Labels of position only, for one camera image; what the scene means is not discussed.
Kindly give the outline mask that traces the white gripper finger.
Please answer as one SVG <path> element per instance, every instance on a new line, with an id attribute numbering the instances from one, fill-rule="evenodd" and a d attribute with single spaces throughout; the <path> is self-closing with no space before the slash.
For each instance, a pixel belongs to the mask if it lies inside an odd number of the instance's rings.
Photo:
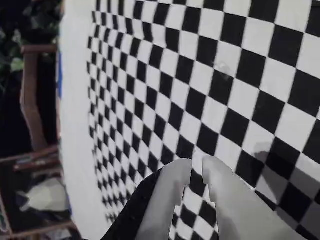
<path id="1" fill-rule="evenodd" d="M 202 160 L 221 240 L 302 240 L 246 183 L 215 156 Z"/>

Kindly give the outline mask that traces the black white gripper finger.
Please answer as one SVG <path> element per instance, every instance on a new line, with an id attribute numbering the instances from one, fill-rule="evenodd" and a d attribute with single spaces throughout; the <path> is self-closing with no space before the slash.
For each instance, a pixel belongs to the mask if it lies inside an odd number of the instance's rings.
<path id="1" fill-rule="evenodd" d="M 145 178 L 103 239 L 167 240 L 191 173 L 192 161 L 179 158 Z"/>

